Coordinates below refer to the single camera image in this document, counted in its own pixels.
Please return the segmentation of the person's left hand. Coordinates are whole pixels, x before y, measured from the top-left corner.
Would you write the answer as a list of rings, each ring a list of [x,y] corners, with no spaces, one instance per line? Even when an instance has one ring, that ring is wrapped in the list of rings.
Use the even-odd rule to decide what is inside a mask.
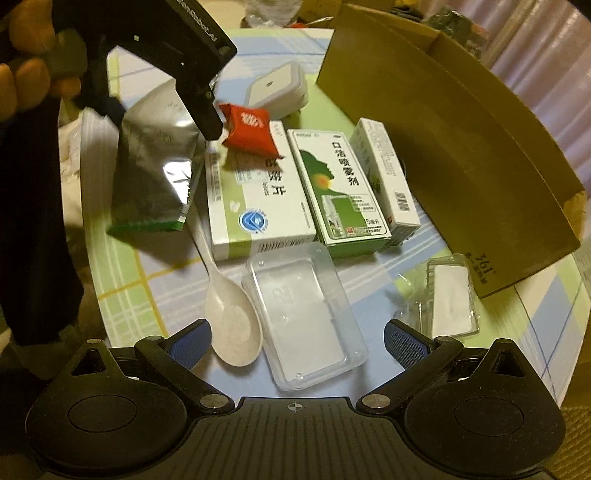
[[[73,99],[81,91],[79,77],[52,80],[41,56],[56,42],[52,1],[19,1],[1,15],[11,46],[24,61],[15,67],[1,64],[1,121],[17,111],[31,110],[47,96]]]

